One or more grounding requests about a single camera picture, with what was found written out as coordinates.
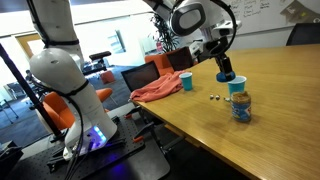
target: glass jar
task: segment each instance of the glass jar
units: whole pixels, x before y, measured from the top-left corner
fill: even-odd
[[[251,96],[247,91],[231,94],[232,116],[240,122],[251,120]]]

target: red towel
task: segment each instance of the red towel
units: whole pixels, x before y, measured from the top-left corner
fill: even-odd
[[[179,75],[184,72],[185,71],[176,71],[173,74],[167,73],[143,88],[134,90],[131,93],[130,99],[150,102],[175,93],[182,88]]]

